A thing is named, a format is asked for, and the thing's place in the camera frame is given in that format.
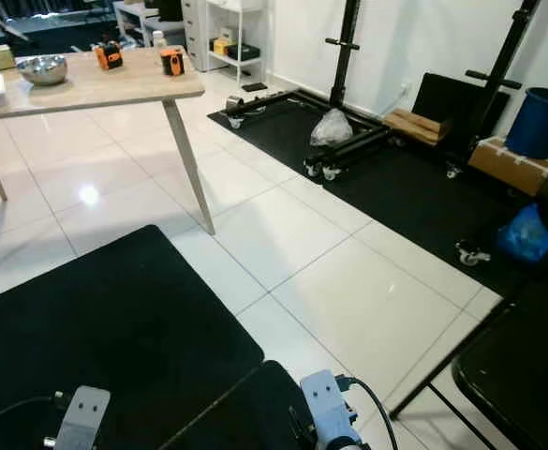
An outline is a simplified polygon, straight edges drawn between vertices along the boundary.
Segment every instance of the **black cable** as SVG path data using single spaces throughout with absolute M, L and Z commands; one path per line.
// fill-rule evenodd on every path
M 30 398 L 27 398 L 26 400 L 20 400 L 2 409 L 0 411 L 0 417 L 13 410 L 17 410 L 18 408 L 25 405 L 29 405 L 31 403 L 52 402 L 52 401 L 53 401 L 53 397 L 30 397 Z
M 365 382 L 362 382 L 358 378 L 354 377 L 345 377 L 344 375 L 338 375 L 336 378 L 336 382 L 338 383 L 338 387 L 342 392 L 348 390 L 348 387 L 351 384 L 358 384 L 360 387 L 364 389 L 364 391 L 369 395 L 369 397 L 374 400 L 374 403 L 376 403 L 376 406 L 379 409 L 379 413 L 382 414 L 382 419 L 384 419 L 384 424 L 386 425 L 386 429 L 388 430 L 388 436 L 390 437 L 390 442 L 392 444 L 392 450 L 398 450 L 398 444 L 396 443 L 396 437 L 394 436 L 394 431 L 392 430 L 392 424 L 390 423 L 390 418 L 388 417 L 388 414 L 386 414 L 386 411 L 384 411 L 384 406 L 382 405 L 382 402 L 379 401 L 379 398 L 374 394 L 374 391 L 370 389 L 370 387 L 365 384 Z

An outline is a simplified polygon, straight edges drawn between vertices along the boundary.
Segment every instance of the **blue bucket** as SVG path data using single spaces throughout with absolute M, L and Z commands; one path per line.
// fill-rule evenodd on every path
M 527 89 L 524 101 L 511 132 L 507 147 L 530 158 L 548 158 L 548 89 Z

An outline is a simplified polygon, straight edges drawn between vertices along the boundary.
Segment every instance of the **stainless steel bowl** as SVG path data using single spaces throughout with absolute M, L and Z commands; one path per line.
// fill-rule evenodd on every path
M 61 54 L 35 56 L 21 61 L 17 68 L 28 82 L 39 86 L 61 83 L 67 75 L 66 58 Z

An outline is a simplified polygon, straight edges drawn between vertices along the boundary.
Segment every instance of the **plastic bag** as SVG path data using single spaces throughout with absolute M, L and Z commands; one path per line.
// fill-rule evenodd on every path
M 311 133 L 311 145 L 334 145 L 352 138 L 352 127 L 337 109 L 326 112 Z
M 532 203 L 519 211 L 509 225 L 498 230 L 499 248 L 524 263 L 538 263 L 548 252 L 548 230 Z

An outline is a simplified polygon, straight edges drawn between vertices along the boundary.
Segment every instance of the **blue plastic bag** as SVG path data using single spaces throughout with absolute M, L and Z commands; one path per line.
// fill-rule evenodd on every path
M 517 260 L 538 263 L 548 251 L 548 230 L 538 214 L 538 205 L 526 206 L 509 225 L 498 230 L 496 243 Z

